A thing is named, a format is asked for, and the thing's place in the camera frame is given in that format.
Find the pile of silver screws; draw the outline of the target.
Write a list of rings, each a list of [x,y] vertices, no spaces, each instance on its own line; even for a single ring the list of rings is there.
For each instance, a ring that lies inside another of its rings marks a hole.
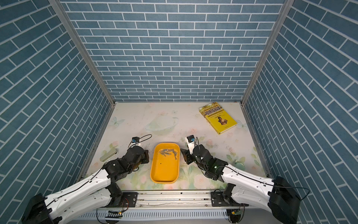
[[[159,153],[163,156],[173,155],[174,158],[177,160],[178,153],[174,149],[161,149]]]

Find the yellow plastic storage tray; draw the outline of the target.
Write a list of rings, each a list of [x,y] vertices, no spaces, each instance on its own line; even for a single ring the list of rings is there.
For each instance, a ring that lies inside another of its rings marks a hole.
[[[174,149],[178,155],[177,160],[173,155],[163,156],[161,149]],[[158,184],[172,184],[176,182],[180,172],[180,147],[176,143],[163,142],[154,148],[151,180]]]

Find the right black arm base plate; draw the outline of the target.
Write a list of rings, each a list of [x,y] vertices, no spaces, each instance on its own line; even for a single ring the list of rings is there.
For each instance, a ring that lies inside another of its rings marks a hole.
[[[240,207],[240,206],[248,206],[245,203],[237,203],[231,197],[225,195],[222,191],[215,190],[210,193],[211,195],[211,204],[213,207]]]

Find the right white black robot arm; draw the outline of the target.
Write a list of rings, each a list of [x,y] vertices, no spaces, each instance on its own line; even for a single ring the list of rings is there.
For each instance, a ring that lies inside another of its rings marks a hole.
[[[242,171],[228,162],[214,158],[203,145],[181,149],[187,164],[195,163],[204,176],[226,183],[222,193],[229,206],[249,205],[269,211],[283,224],[298,221],[300,203],[298,187],[291,186],[280,176],[275,179],[260,177]]]

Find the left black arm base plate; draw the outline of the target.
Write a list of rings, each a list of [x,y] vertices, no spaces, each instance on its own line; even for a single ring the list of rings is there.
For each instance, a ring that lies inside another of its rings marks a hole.
[[[124,192],[121,197],[112,199],[106,206],[108,208],[134,208],[137,203],[138,192],[128,191]]]

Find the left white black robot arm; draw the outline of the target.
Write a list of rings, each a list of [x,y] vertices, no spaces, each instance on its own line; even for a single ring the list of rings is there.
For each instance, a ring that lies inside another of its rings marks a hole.
[[[126,200],[117,181],[149,162],[148,150],[130,147],[122,158],[106,162],[96,173],[59,192],[33,196],[21,218],[23,224],[66,224],[105,206],[123,206]]]

